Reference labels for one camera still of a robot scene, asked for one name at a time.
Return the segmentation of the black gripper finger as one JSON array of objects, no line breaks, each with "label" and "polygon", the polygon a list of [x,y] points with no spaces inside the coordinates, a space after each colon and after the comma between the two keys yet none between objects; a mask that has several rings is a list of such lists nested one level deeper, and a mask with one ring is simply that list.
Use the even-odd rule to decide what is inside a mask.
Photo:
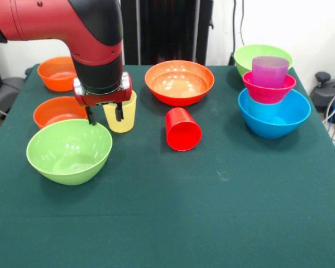
[{"label": "black gripper finger", "polygon": [[124,119],[122,102],[116,103],[115,114],[117,122],[121,122]]},{"label": "black gripper finger", "polygon": [[93,110],[90,108],[90,106],[86,106],[85,111],[87,114],[87,119],[88,119],[89,124],[92,126],[95,126],[97,124],[97,120],[96,120]]}]

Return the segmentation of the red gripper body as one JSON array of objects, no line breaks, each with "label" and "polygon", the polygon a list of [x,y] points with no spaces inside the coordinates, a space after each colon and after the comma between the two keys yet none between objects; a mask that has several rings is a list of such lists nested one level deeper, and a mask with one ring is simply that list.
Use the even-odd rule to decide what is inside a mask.
[{"label": "red gripper body", "polygon": [[73,93],[81,107],[105,105],[107,103],[121,103],[131,99],[132,81],[128,72],[122,73],[118,88],[107,94],[92,94],[86,91],[78,78],[73,80]]}]

